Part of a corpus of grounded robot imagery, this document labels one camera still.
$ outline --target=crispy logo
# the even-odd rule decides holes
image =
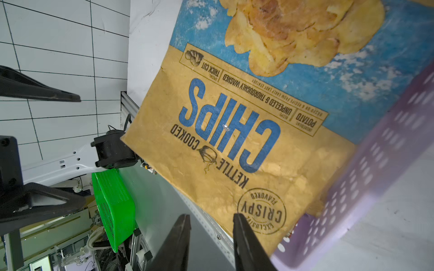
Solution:
[[[242,213],[254,232],[273,234],[286,221],[286,208],[275,193],[253,188],[241,196],[238,201],[238,213]]]

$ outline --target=white tiled wall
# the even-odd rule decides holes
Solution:
[[[129,12],[130,0],[0,0],[0,65],[82,100],[0,97],[0,134],[18,140],[22,165],[120,128]]]

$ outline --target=chip bag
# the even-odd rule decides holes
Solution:
[[[433,9],[388,7],[185,0],[122,140],[230,235],[244,214],[270,255],[434,56]]]

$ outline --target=green plastic crate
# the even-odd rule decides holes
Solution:
[[[102,224],[113,251],[135,230],[135,205],[118,169],[92,173],[93,190]]]

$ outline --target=purple basket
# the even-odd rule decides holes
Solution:
[[[358,146],[330,188],[320,217],[304,215],[271,261],[280,270],[309,270],[378,201],[434,141],[434,63],[413,79]]]

